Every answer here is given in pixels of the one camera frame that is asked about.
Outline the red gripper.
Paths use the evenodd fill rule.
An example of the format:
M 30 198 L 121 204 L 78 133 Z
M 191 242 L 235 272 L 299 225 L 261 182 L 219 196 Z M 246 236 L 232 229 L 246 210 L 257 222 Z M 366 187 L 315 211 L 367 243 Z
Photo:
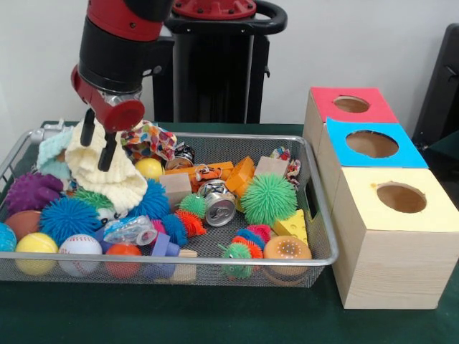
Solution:
M 142 121 L 145 114 L 145 107 L 141 102 L 141 90 L 122 95 L 98 90 L 80 76 L 77 66 L 72 70 L 71 83 L 80 99 L 91 108 L 85 113 L 80 144 L 89 146 L 92 142 L 95 113 L 95 118 L 107 131 L 106 145 L 101 151 L 98 169 L 109 171 L 117 143 L 114 132 L 131 130 Z

